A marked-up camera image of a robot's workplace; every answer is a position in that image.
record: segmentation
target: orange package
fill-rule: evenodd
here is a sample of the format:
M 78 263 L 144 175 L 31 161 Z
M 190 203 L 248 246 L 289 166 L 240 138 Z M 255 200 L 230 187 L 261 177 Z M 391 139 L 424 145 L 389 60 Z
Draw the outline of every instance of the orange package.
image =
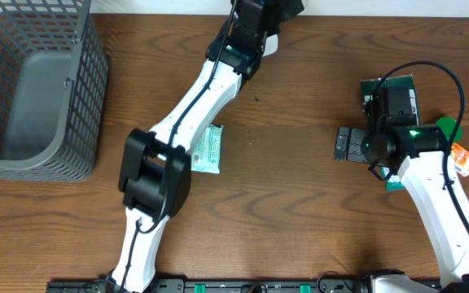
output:
M 452 157 L 455 161 L 455 170 L 464 177 L 469 176 L 469 151 L 457 143 L 452 145 Z

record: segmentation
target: gray plastic basket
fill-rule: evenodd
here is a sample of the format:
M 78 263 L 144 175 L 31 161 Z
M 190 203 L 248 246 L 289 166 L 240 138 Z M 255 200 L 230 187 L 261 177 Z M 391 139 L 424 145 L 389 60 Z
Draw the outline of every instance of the gray plastic basket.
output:
M 109 61 L 89 11 L 90 0 L 0 0 L 0 177 L 90 175 Z

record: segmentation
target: green and white package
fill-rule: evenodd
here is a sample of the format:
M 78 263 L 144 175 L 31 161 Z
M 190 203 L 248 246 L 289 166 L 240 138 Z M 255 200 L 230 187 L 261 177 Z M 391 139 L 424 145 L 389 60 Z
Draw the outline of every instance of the green and white package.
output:
M 224 126 L 210 125 L 196 143 L 191 157 L 191 171 L 219 174 L 221 132 Z

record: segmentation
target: wood grain surface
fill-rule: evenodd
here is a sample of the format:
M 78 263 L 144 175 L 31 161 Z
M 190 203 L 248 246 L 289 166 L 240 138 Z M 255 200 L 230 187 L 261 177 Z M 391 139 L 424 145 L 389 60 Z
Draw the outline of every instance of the wood grain surface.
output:
M 225 17 L 93 15 L 112 72 L 93 176 L 77 184 L 0 180 L 0 292 L 44 292 L 52 279 L 116 266 L 125 232 L 117 190 L 125 138 L 166 116 L 195 81 Z M 386 192 L 366 166 L 332 159 L 340 126 L 365 125 L 360 80 L 418 59 L 461 79 L 469 150 L 469 20 L 300 17 L 277 54 L 215 119 L 221 174 L 193 174 L 156 266 L 189 278 L 316 278 L 397 268 L 438 277 L 406 191 Z M 424 123 L 458 113 L 453 82 L 413 73 Z M 469 177 L 461 180 L 469 197 Z

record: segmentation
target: snack package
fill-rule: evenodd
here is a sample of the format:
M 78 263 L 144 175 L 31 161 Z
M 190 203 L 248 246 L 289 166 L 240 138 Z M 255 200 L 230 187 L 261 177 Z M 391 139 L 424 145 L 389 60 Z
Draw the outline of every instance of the snack package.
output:
M 469 151 L 457 143 L 452 145 L 452 157 L 455 161 L 455 170 L 464 177 L 469 176 Z
M 191 171 L 220 173 L 221 131 L 224 126 L 210 125 L 196 143 L 191 157 Z

